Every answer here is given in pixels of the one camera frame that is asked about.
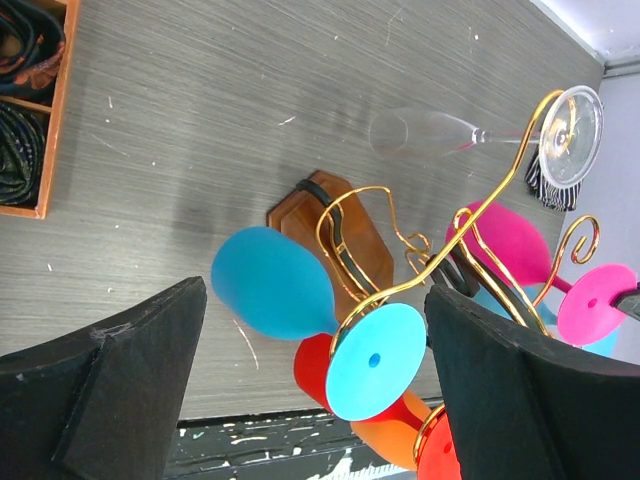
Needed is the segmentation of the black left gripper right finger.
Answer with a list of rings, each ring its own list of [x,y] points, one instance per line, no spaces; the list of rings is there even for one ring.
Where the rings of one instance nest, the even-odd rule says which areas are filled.
[[[636,479],[639,368],[507,320],[448,287],[428,338],[465,479]]]

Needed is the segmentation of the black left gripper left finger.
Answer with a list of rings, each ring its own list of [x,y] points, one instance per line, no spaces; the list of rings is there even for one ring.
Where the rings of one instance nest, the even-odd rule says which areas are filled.
[[[189,277],[1,358],[4,479],[160,479],[206,311]]]

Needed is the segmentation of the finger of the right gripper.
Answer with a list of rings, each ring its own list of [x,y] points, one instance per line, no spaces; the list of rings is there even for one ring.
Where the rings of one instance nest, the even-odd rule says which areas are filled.
[[[635,320],[640,320],[640,283],[633,289],[617,294],[611,301],[611,306]]]

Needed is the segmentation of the pink wine glass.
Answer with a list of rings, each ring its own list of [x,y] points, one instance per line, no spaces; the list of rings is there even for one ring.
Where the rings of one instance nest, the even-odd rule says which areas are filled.
[[[541,315],[543,299],[554,287],[565,293],[554,324],[562,340],[582,347],[596,343],[616,330],[626,313],[617,301],[634,292],[635,272],[626,265],[610,263],[596,267],[570,284],[558,276],[570,237],[583,223],[592,225],[592,240],[582,253],[587,238],[574,246],[571,260],[585,264],[600,240],[600,226],[591,215],[583,215],[566,230],[552,254],[537,228],[521,215],[493,203],[476,220],[450,253],[460,269],[468,267],[479,283],[471,289],[472,299],[486,309],[544,335],[551,332]]]

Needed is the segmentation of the clear champagne flute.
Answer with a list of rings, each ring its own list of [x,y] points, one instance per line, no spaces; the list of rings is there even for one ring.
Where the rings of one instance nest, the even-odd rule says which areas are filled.
[[[604,106],[595,90],[578,85],[554,92],[528,137],[538,149],[542,178],[558,189],[582,182],[598,155],[603,127]],[[445,157],[490,143],[519,145],[524,135],[487,130],[425,106],[385,110],[369,128],[371,146],[386,159]]]

